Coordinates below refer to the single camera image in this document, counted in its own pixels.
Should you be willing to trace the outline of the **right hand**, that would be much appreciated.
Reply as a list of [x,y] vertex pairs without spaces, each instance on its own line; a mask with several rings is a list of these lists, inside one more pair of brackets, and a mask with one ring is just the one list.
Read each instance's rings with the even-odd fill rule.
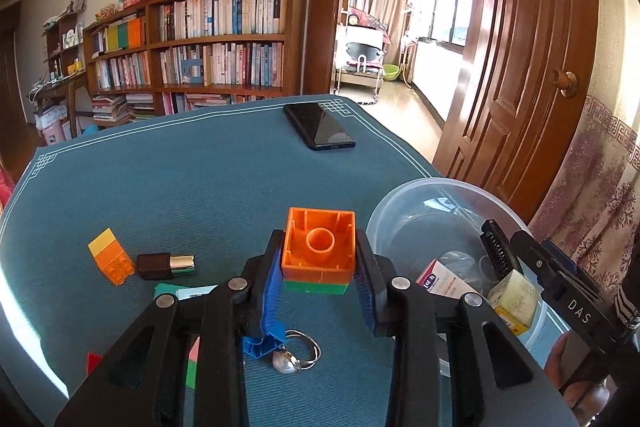
[[611,394],[606,379],[599,384],[591,381],[576,381],[565,387],[588,352],[588,346],[580,337],[575,332],[569,331],[556,340],[544,365],[544,373],[559,389],[566,404],[580,421],[588,421],[600,413],[608,403]]

